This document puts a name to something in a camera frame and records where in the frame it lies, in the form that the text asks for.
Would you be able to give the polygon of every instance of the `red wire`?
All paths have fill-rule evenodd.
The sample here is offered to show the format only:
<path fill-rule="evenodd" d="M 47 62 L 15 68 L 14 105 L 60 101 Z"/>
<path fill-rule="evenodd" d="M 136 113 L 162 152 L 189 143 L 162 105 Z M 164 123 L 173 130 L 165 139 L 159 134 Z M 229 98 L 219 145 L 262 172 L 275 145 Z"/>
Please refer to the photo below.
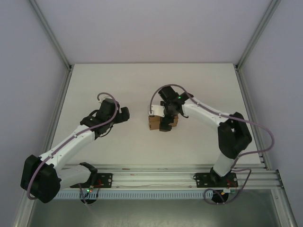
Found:
<path fill-rule="evenodd" d="M 98 191 L 97 191 L 97 195 L 98 195 L 98 198 L 99 198 L 99 190 L 101 188 L 101 180 L 99 179 L 99 188 L 98 188 Z"/>
<path fill-rule="evenodd" d="M 228 189 L 230 188 L 231 184 L 233 184 L 237 191 L 237 185 L 234 182 L 230 182 L 229 180 L 227 180 L 227 183 L 228 183 Z"/>

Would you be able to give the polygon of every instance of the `white table surface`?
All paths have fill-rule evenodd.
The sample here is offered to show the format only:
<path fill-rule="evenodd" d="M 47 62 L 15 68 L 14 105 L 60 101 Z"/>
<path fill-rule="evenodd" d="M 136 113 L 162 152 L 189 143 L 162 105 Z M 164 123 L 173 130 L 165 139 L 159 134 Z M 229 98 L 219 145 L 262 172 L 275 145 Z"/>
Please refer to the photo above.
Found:
<path fill-rule="evenodd" d="M 232 64 L 76 64 L 53 145 L 69 136 L 83 117 L 100 108 L 96 98 L 99 92 L 109 92 L 121 107 L 129 108 L 130 119 L 114 125 L 106 137 L 86 146 L 68 164 L 214 164 L 220 153 L 217 132 L 202 122 L 180 116 L 170 132 L 149 130 L 150 98 L 157 88 L 169 83 L 185 87 L 217 110 L 239 112 L 248 118 Z M 256 150 L 254 140 L 246 149 L 252 150 Z M 260 164 L 260 159 L 258 154 L 248 155 L 238 164 Z"/>

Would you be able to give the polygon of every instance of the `cardboard box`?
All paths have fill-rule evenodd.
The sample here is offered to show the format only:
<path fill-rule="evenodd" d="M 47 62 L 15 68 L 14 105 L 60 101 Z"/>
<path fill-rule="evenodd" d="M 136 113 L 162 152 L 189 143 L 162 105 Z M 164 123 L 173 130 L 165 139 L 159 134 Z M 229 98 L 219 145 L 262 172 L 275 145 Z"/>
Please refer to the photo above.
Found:
<path fill-rule="evenodd" d="M 158 130 L 160 128 L 161 117 L 159 116 L 149 116 L 148 123 L 150 130 Z M 176 127 L 178 123 L 178 116 L 175 116 L 174 122 L 170 123 L 172 127 Z"/>

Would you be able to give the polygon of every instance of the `gray wall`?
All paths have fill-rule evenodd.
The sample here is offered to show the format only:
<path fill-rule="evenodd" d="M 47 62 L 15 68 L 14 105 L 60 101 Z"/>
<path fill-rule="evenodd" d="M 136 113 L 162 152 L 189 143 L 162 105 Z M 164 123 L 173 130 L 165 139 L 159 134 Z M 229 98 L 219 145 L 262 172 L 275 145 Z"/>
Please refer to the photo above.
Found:
<path fill-rule="evenodd" d="M 237 63 L 271 0 L 37 0 L 71 63 Z"/>
<path fill-rule="evenodd" d="M 0 225 L 9 227 L 23 163 L 42 152 L 66 69 L 27 1 L 0 1 L 0 31 Z"/>
<path fill-rule="evenodd" d="M 303 226 L 303 1 L 282 1 L 243 68 L 258 120 L 276 136 L 270 153 Z"/>

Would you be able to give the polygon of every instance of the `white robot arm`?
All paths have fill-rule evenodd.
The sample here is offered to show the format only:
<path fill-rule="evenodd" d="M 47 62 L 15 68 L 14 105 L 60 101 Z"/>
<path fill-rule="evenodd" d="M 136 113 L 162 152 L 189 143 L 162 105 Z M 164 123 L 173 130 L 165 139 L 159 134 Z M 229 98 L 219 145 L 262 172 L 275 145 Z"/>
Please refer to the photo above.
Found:
<path fill-rule="evenodd" d="M 197 103 L 201 102 L 194 98 L 193 95 L 191 95 L 191 98 L 194 102 L 189 99 L 187 94 L 179 95 L 170 86 L 162 88 L 159 91 L 159 95 L 163 99 L 161 106 L 152 105 L 149 115 L 161 117 L 160 131 L 170 131 L 171 126 L 169 124 L 173 122 L 174 116 L 181 114 L 186 118 L 193 117 L 204 122 L 218 132 L 218 143 L 221 153 L 211 169 L 211 179 L 215 183 L 219 182 L 221 178 L 224 178 L 231 171 L 231 167 L 239 153 L 246 149 L 252 141 L 245 123 L 224 118 L 221 115 L 234 116 L 241 119 L 243 119 L 243 116 L 240 113 L 222 113 L 203 104 L 208 109 L 219 113 L 219 116 L 212 114 L 197 105 Z"/>
<path fill-rule="evenodd" d="M 62 170 L 62 168 L 86 145 L 104 136 L 100 135 L 109 133 L 114 124 L 126 122 L 129 119 L 128 108 L 120 109 L 119 104 L 117 107 L 118 109 L 112 99 L 106 98 L 102 101 L 100 109 L 83 118 L 76 130 L 60 144 L 39 157 L 29 156 L 24 164 L 21 187 L 30 190 L 30 194 L 47 203 L 56 196 L 59 190 L 66 187 L 79 183 L 87 183 L 86 185 L 90 187 L 96 185 L 98 171 L 92 165 L 84 162 L 70 169 Z M 115 111 L 117 111 L 116 116 L 111 122 L 106 123 L 113 117 Z M 34 175 L 40 165 L 42 166 L 37 175 Z"/>

